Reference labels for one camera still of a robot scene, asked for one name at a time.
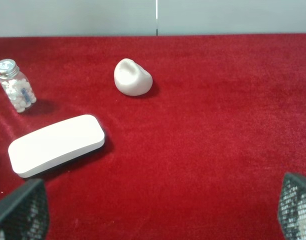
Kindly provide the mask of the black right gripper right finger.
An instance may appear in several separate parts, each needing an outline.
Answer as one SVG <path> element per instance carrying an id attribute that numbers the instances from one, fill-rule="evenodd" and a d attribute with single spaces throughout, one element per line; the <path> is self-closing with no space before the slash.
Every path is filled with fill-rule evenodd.
<path id="1" fill-rule="evenodd" d="M 277 211 L 278 222 L 286 240 L 306 240 L 306 177 L 286 173 Z"/>

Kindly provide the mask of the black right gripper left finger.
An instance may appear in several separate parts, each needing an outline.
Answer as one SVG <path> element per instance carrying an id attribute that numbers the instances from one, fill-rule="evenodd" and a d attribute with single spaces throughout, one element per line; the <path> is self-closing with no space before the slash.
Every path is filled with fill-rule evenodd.
<path id="1" fill-rule="evenodd" d="M 0 200 L 0 240 L 45 240 L 49 224 L 42 179 L 30 179 Z"/>

